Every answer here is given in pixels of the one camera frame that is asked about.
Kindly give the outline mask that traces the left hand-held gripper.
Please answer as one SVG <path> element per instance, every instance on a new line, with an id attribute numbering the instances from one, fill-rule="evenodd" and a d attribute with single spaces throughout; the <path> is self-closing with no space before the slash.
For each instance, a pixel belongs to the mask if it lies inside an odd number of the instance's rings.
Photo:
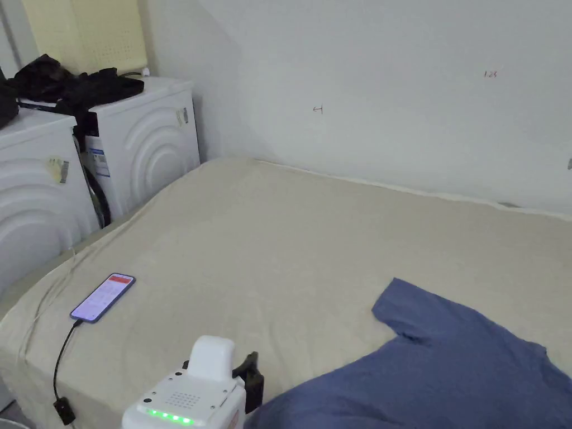
<path id="1" fill-rule="evenodd" d="M 180 370 L 168 374 L 122 416 L 122 428 L 244 428 L 263 402 L 258 352 L 234 367 L 235 343 L 201 336 Z"/>

